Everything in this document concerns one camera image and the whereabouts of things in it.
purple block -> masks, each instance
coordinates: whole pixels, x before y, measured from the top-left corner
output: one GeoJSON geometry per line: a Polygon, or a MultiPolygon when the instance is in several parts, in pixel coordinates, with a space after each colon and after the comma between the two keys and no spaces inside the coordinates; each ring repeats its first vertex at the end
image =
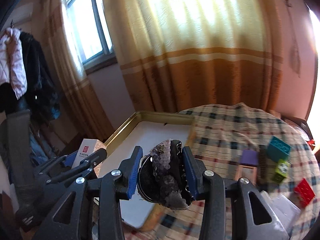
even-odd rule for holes
{"type": "Polygon", "coordinates": [[[251,150],[243,150],[239,164],[257,167],[259,164],[259,153],[251,150]]]}

round table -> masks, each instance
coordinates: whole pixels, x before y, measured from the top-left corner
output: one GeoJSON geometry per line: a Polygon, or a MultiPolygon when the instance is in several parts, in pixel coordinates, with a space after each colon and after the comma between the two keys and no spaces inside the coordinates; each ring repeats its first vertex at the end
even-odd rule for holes
{"type": "MultiPolygon", "coordinates": [[[[290,233],[291,239],[303,239],[319,215],[320,171],[308,144],[288,124],[260,109],[239,103],[234,106],[206,105],[180,112],[196,117],[196,137],[192,145],[195,158],[221,177],[234,179],[242,150],[265,150],[272,136],[291,146],[288,177],[280,184],[271,181],[276,163],[267,159],[267,182],[263,185],[271,198],[279,193],[287,198],[305,178],[316,197],[301,210],[299,220],[290,233]]],[[[226,239],[231,239],[231,204],[227,202],[226,239]]],[[[136,232],[124,228],[126,239],[198,239],[204,201],[194,201],[188,210],[166,209],[152,231],[136,232]]]]}

orange curtain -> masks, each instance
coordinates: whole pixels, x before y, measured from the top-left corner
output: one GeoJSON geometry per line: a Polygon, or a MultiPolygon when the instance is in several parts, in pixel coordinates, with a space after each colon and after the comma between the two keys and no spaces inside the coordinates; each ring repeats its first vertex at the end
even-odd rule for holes
{"type": "Polygon", "coordinates": [[[44,36],[74,118],[89,138],[107,139],[111,126],[78,58],[68,25],[66,0],[43,0],[44,36]]]}
{"type": "Polygon", "coordinates": [[[239,102],[274,109],[282,45],[266,1],[103,0],[135,109],[239,102]]]}

pink jacket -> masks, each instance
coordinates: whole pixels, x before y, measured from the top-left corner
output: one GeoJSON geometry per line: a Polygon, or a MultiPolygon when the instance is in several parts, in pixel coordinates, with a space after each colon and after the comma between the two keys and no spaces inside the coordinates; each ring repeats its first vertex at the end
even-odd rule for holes
{"type": "Polygon", "coordinates": [[[11,84],[17,99],[27,91],[20,33],[18,29],[7,28],[0,38],[0,85],[11,84]]]}

window sill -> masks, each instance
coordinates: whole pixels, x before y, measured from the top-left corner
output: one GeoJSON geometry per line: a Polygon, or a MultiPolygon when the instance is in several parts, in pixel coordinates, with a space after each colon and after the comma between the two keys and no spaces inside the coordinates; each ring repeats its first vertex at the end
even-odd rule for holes
{"type": "Polygon", "coordinates": [[[84,69],[87,75],[90,75],[98,70],[101,70],[105,67],[109,67],[111,65],[117,64],[117,59],[115,54],[104,55],[102,57],[98,57],[90,62],[84,64],[84,69]]]}

